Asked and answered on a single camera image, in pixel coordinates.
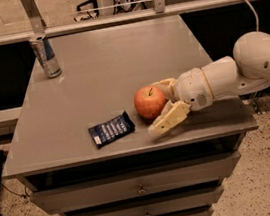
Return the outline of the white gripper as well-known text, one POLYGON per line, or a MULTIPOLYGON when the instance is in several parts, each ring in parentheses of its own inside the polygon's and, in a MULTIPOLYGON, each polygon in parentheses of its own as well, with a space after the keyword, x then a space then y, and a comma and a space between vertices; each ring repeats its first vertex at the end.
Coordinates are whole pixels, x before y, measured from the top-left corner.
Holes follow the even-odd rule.
POLYGON ((160 115, 148 127, 151 136, 161 136, 183 122, 188 113, 200 111, 213 104, 213 95, 200 68, 184 72, 175 80, 163 79, 153 83, 162 91, 167 101, 160 115))

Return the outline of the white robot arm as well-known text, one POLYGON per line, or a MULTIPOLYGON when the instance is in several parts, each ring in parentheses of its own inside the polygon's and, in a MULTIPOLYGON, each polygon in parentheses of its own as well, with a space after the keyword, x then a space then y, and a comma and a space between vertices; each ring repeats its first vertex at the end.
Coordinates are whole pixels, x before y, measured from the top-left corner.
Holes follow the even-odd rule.
POLYGON ((270 87, 270 34, 248 32, 235 43, 232 56, 225 56, 202 68, 190 69, 177 79, 154 84, 167 99, 162 112, 148 128, 152 136, 161 136, 226 96, 259 92, 270 87))

